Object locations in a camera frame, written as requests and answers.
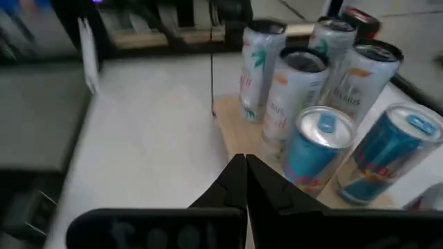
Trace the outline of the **wooden shelf black metal frame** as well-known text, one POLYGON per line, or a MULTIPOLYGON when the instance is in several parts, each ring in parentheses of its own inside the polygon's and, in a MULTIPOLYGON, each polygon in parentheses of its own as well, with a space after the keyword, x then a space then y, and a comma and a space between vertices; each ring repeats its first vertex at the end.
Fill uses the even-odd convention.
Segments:
MULTIPOLYGON (((242 7, 245 16, 239 17, 239 20, 226 21, 227 27, 224 28, 224 45, 233 50, 241 50, 244 27, 249 19, 252 18, 252 0, 241 0, 244 3, 239 5, 242 7)), ((325 0, 324 10, 320 14, 323 15, 341 15, 338 14, 344 6, 349 5, 347 0, 325 0)), ((307 36, 312 31, 311 24, 295 23, 288 25, 287 31, 288 42, 295 45, 305 45, 307 43, 307 36)), ((261 123, 254 123, 246 121, 242 117, 242 109, 239 100, 239 79, 241 75, 241 67, 243 64, 242 56, 239 52, 235 53, 214 53, 212 58, 213 69, 213 115, 216 121, 221 136, 226 148, 227 158, 230 160, 235 154, 255 154, 257 157, 266 162, 277 173, 282 174, 281 163, 266 158, 262 155, 260 146, 260 136, 262 132, 261 123)), ((375 119, 381 114, 389 104, 395 102, 404 102, 411 100, 401 89, 392 83, 388 85, 381 92, 381 95, 371 107, 369 114, 365 117, 363 123, 358 129, 358 137, 356 141, 367 133, 369 126, 373 125, 375 119)), ((325 189, 318 196, 318 200, 328 205, 330 208, 351 208, 351 205, 346 204, 335 193, 333 193, 333 185, 329 182, 325 189)), ((400 202, 397 200, 398 196, 393 190, 384 192, 375 201, 371 202, 370 208, 376 209, 400 209, 400 202)))

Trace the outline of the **white Celsius peach can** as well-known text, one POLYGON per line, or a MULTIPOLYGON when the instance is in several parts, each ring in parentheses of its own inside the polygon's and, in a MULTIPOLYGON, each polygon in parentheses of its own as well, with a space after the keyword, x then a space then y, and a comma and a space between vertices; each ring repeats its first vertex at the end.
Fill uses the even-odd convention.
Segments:
POLYGON ((264 157, 281 160, 297 115, 315 104, 329 75, 326 55, 308 47, 288 46, 278 55, 261 133, 264 157))

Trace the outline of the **blue silver Red Bull can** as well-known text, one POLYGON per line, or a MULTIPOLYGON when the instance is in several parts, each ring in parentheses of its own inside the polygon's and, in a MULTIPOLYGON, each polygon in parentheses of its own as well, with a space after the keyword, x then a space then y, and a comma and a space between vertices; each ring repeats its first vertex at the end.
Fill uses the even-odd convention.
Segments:
POLYGON ((345 113, 326 106, 303 109, 296 118, 283 172, 287 180, 317 197, 356 138, 356 125, 345 113))
POLYGON ((443 117, 416 103, 391 104, 336 174, 336 193, 368 205, 443 144, 443 117))

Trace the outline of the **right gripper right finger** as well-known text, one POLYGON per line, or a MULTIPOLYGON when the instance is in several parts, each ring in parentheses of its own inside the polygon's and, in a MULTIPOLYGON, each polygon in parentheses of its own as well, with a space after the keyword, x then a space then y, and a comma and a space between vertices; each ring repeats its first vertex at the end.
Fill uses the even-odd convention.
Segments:
POLYGON ((443 249, 443 212, 332 209, 252 154, 247 205, 255 249, 443 249))

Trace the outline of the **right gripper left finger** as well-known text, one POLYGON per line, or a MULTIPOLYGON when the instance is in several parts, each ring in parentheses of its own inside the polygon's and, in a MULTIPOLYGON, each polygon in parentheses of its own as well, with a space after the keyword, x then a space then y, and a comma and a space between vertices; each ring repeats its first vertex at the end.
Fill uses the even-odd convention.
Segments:
POLYGON ((245 249, 247 161, 233 156, 189 207, 91 210, 66 231, 67 249, 245 249))

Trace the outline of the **white Celsius can orange print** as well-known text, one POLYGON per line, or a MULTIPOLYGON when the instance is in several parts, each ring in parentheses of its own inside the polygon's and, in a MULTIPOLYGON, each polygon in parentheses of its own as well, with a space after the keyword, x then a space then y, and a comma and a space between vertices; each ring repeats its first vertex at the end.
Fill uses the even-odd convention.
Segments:
POLYGON ((359 125, 403 60, 402 51, 387 42, 354 42, 333 74, 324 105, 342 111, 359 125))

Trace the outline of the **red black toolbox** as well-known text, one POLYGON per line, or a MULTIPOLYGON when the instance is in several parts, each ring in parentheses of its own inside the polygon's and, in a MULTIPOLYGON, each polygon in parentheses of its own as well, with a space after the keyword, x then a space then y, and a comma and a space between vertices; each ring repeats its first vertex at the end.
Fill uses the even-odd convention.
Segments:
POLYGON ((381 28, 381 22, 368 13, 354 7, 346 6, 341 19, 357 30, 357 39, 374 39, 381 28))

